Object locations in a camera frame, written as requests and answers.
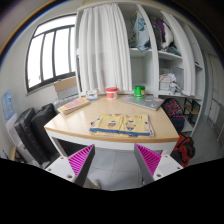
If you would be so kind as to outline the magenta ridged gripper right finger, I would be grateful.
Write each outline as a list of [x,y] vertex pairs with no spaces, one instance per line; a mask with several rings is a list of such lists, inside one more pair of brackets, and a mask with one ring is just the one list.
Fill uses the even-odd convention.
[[159,155],[139,144],[134,145],[134,155],[145,184],[150,184],[182,169],[182,166],[171,156]]

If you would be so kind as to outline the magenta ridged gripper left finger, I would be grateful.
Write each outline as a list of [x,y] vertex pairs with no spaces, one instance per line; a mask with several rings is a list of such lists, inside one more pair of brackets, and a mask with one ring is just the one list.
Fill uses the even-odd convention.
[[94,156],[95,145],[90,145],[68,157],[60,156],[46,171],[83,187]]

